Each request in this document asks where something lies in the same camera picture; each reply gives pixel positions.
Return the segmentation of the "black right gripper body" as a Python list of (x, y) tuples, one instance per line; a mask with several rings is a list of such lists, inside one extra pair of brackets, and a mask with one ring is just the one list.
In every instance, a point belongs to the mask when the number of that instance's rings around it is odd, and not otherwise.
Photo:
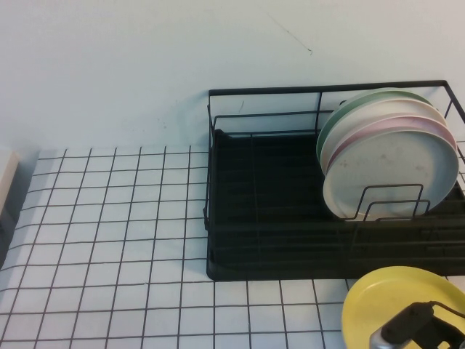
[(464, 348), (464, 332), (434, 314), (441, 307), (459, 318), (464, 314), (438, 301), (414, 302), (381, 327), (381, 338), (390, 348), (405, 348), (410, 342), (420, 348)]

